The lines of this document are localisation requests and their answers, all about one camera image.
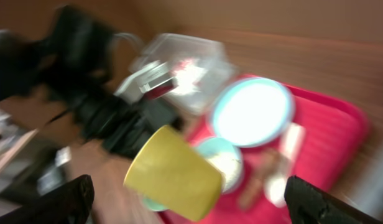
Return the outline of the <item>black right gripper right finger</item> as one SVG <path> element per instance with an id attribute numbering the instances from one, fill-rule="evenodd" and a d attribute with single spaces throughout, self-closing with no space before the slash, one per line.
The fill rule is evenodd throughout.
<path id="1" fill-rule="evenodd" d="M 284 198 L 293 224 L 380 224 L 296 175 L 288 178 Z"/>

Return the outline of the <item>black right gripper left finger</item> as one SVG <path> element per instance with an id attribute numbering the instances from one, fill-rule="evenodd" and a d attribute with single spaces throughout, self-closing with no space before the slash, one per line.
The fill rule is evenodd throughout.
<path id="1" fill-rule="evenodd" d="M 95 190 L 90 175 L 81 175 L 38 200 L 0 217 L 0 224 L 85 224 Z"/>

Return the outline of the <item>brown carrot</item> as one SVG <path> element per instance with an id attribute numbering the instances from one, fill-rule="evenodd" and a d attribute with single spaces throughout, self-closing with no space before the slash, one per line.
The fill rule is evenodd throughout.
<path id="1" fill-rule="evenodd" d="M 244 190 L 238 198 L 238 206 L 241 210 L 250 210 L 255 202 L 261 197 L 264 184 L 277 170 L 282 156 L 279 151 L 268 148 L 260 157 L 259 165 L 252 171 Z"/>

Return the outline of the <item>white plastic spoon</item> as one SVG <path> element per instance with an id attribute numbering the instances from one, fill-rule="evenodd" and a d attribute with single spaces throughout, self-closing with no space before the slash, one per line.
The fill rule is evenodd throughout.
<path id="1" fill-rule="evenodd" d="M 285 206 L 284 193 L 287 179 L 292 174 L 294 163 L 302 148 L 304 137 L 305 128 L 297 123 L 290 123 L 280 139 L 280 164 L 275 173 L 267 179 L 264 185 L 264 195 L 266 199 L 277 208 Z"/>

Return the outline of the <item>green bowl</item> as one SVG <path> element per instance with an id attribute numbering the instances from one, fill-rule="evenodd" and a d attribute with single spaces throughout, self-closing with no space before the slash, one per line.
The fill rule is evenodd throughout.
<path id="1" fill-rule="evenodd" d="M 145 205 L 145 207 L 149 210 L 152 210 L 154 212 L 162 212 L 167 210 L 167 208 L 153 200 L 147 197 L 142 197 L 142 203 Z"/>

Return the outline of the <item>light blue bowl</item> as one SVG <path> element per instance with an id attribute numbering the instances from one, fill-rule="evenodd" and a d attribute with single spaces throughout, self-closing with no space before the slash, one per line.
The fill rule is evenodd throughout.
<path id="1" fill-rule="evenodd" d="M 195 149 L 222 175 L 222 194 L 230 194 L 241 184 L 244 162 L 240 150 L 223 138 L 208 138 Z"/>

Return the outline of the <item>yellow cup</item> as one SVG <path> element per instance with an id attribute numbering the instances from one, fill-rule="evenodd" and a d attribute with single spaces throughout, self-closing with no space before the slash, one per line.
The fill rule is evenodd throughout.
<path id="1" fill-rule="evenodd" d="M 132 161 L 124 185 L 191 221 L 205 218 L 222 193 L 221 173 L 169 125 Z"/>

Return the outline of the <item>light blue plate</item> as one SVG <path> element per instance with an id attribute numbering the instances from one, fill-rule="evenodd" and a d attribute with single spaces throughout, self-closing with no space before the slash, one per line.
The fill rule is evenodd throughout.
<path id="1" fill-rule="evenodd" d="M 245 78 L 219 94 L 209 121 L 216 136 L 249 148 L 279 137 L 295 113 L 295 100 L 286 86 L 268 78 Z"/>

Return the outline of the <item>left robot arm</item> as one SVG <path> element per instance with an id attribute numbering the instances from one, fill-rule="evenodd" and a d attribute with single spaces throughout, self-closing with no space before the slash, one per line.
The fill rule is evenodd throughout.
<path id="1" fill-rule="evenodd" d="M 0 30 L 0 101 L 45 84 L 49 99 L 64 102 L 73 113 L 85 140 L 99 139 L 108 153 L 132 159 L 154 131 L 182 121 L 164 101 L 145 95 L 126 100 L 105 89 L 118 39 L 136 50 L 143 46 L 138 36 L 117 32 L 74 6 L 60 8 L 42 40 Z"/>

